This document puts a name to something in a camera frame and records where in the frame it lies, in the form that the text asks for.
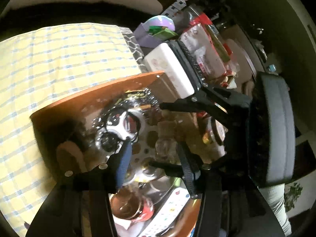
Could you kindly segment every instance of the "small blue object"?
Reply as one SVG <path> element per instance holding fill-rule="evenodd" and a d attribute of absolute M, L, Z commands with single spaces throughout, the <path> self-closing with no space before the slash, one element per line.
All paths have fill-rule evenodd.
<path fill-rule="evenodd" d="M 276 72 L 276 67 L 274 64 L 269 65 L 267 68 L 270 72 Z"/>

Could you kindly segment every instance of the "yellow checkered cloth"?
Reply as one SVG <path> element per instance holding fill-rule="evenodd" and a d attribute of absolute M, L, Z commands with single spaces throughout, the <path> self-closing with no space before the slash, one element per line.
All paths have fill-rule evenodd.
<path fill-rule="evenodd" d="M 30 115 L 73 93 L 139 73 L 114 25 L 45 27 L 0 42 L 0 210 L 18 235 L 25 236 L 24 222 L 32 222 L 55 185 Z"/>

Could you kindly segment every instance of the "glass bottle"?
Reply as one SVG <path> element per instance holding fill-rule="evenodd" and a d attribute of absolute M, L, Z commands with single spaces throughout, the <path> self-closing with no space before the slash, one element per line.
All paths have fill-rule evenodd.
<path fill-rule="evenodd" d="M 156 161 L 176 163 L 176 140 L 174 138 L 175 122 L 162 121 L 158 123 L 158 140 L 155 145 Z"/>

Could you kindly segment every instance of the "cardboard box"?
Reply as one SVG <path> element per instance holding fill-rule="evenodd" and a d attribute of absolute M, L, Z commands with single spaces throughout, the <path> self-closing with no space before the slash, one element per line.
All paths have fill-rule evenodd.
<path fill-rule="evenodd" d="M 31 115 L 35 138 L 43 160 L 58 181 L 63 174 L 56 159 L 56 148 L 67 141 L 79 119 L 104 108 L 127 90 L 148 87 L 159 102 L 174 102 L 179 98 L 175 88 L 163 71 L 139 74 L 95 86 L 54 102 Z M 178 113 L 177 121 L 187 136 L 193 153 L 209 161 L 205 145 L 194 127 L 189 113 Z"/>

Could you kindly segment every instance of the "gray patterned cloth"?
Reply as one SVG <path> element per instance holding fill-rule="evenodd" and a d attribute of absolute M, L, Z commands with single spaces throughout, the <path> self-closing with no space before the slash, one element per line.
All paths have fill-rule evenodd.
<path fill-rule="evenodd" d="M 135 60 L 137 61 L 137 64 L 139 65 L 139 68 L 142 71 L 142 73 L 148 72 L 148 69 L 144 65 L 144 53 L 140 49 L 140 46 L 137 43 L 133 32 L 127 27 L 120 27 L 120 31 L 128 47 L 130 48 L 130 51 L 132 52 Z"/>

